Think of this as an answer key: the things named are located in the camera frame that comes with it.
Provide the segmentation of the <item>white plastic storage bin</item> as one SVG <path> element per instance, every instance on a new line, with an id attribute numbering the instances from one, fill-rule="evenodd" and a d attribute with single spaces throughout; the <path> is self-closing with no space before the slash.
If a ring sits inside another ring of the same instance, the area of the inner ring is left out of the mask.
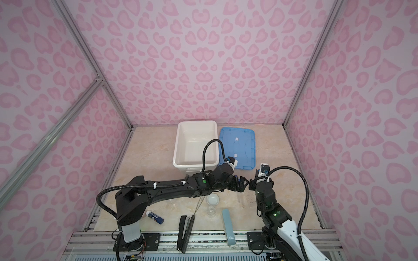
<path id="1" fill-rule="evenodd" d="M 184 121 L 177 125 L 173 165 L 186 175 L 202 170 L 202 154 L 209 141 L 218 138 L 215 121 Z"/>

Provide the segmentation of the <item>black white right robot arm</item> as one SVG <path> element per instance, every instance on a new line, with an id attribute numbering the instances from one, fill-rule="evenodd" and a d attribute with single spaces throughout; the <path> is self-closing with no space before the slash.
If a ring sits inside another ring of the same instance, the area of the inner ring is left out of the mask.
<path id="1" fill-rule="evenodd" d="M 249 244 L 255 250 L 277 250 L 286 261 L 327 261 L 323 254 L 298 228 L 292 216 L 277 202 L 273 182 L 251 180 L 249 190 L 255 191 L 258 216 L 265 226 L 261 238 Z"/>

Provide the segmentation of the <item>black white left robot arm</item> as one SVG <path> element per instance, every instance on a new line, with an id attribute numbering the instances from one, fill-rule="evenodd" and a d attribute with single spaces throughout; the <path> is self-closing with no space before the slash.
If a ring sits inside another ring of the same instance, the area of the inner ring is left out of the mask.
<path id="1" fill-rule="evenodd" d="M 224 163 L 214 170 L 188 175 L 183 179 L 157 182 L 137 176 L 126 185 L 113 187 L 116 191 L 116 220 L 121 229 L 118 235 L 119 250 L 133 251 L 143 247 L 139 221 L 148 206 L 171 199 L 208 196 L 214 191 L 244 192 L 248 184 L 246 178 L 234 175 L 231 164 Z"/>

